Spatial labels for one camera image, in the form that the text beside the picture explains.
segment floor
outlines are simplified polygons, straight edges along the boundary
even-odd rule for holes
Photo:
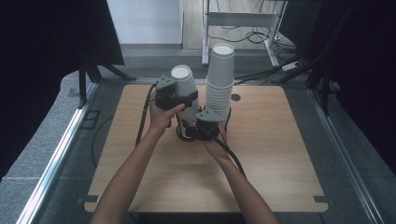
[[[166,5],[161,0],[130,0],[128,3],[108,0],[107,2],[125,58],[125,66],[120,66],[119,69],[137,77],[156,78],[173,66],[184,63],[191,67],[196,78],[205,77],[207,68],[200,64],[201,52],[196,49],[198,47],[183,49],[180,46],[184,43],[185,37],[184,33],[181,33],[178,19],[180,2],[166,1]],[[116,13],[122,10],[135,13]],[[130,15],[135,15],[139,19],[156,19],[145,21],[146,23],[142,21],[134,23],[136,30],[129,30],[130,27],[131,29],[134,27],[129,25],[132,21],[122,16]],[[163,23],[159,16],[166,18],[168,22]],[[262,51],[240,51],[237,56],[239,61],[235,63],[235,74],[238,76],[271,68],[268,58],[265,58]],[[153,66],[152,62],[158,62],[158,66]],[[93,99],[101,100],[92,100],[90,108],[91,111],[101,111],[98,124],[93,130],[78,130],[78,139],[72,142],[70,151],[65,155],[60,172],[55,176],[48,197],[38,210],[34,223],[87,223],[90,219],[91,214],[84,211],[83,203],[87,200],[86,193],[95,171],[94,165],[100,157],[101,148],[106,141],[106,132],[111,124],[107,120],[114,115],[122,87],[126,84],[106,69],[101,67],[100,70],[105,79]],[[285,75],[280,72],[268,77],[268,80],[264,78],[250,81],[248,84],[272,85],[271,80]],[[278,213],[276,216],[281,223],[374,223],[366,215],[362,200],[352,185],[351,177],[324,128],[315,104],[304,88],[307,75],[303,74],[281,86],[287,94],[330,208],[328,212],[320,214]],[[72,73],[63,80],[58,99],[37,130],[35,137],[0,184],[0,213],[2,214],[0,223],[15,223],[20,217],[77,106],[78,74]],[[334,95],[330,98],[329,108],[332,124],[383,219],[380,223],[395,223],[395,175],[338,104]],[[90,125],[92,125],[91,122],[85,120],[82,127],[90,127]],[[151,217],[151,220],[165,221],[168,218],[156,216]],[[173,220],[182,220],[180,223],[183,223],[185,218],[182,215],[173,216]],[[145,217],[140,217],[139,221],[143,222],[143,220]]]

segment human arm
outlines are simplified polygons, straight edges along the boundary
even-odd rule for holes
[[[226,134],[222,127],[220,131],[224,139],[219,138],[219,140],[224,143]],[[224,148],[215,141],[204,141],[204,146],[224,172],[246,222],[278,223],[268,204],[233,164]]]
[[[106,187],[93,213],[91,223],[121,223],[123,221],[155,146],[164,134],[170,119],[183,108],[184,105],[178,105],[168,111],[163,111],[154,103],[150,104],[148,131]]]

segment left hand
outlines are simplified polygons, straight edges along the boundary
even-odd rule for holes
[[[155,89],[151,94],[151,100],[155,100]],[[184,109],[184,105],[177,105],[170,110],[162,110],[155,105],[155,101],[151,101],[149,104],[149,114],[150,114],[150,128],[156,128],[160,131],[165,131],[168,127],[171,118],[175,116],[176,113]]]

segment human hand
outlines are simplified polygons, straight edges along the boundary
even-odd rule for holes
[[[219,125],[220,133],[218,135],[218,139],[223,144],[227,145],[227,133],[225,132],[224,126],[222,124]],[[204,141],[203,142],[207,153],[215,159],[215,161],[219,161],[220,159],[229,160],[227,151],[219,145],[214,140]]]
[[[151,93],[151,99],[155,99],[155,89]],[[165,132],[165,129],[169,126],[171,118],[175,116],[176,113],[184,109],[184,105],[177,105],[172,109],[163,110],[155,105],[155,101],[151,101],[149,104],[149,114],[150,114],[150,128],[158,129],[159,131]]]

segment right hand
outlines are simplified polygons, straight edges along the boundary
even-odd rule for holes
[[[220,124],[219,129],[220,129],[220,133],[218,135],[218,139],[222,143],[226,144],[227,134],[224,130],[224,126]],[[226,160],[230,159],[228,157],[227,151],[221,145],[219,145],[217,142],[215,142],[214,140],[204,141],[203,144],[206,148],[207,153],[209,153],[209,155],[212,156],[213,159],[215,159],[216,161],[219,161],[221,159],[226,159]]]

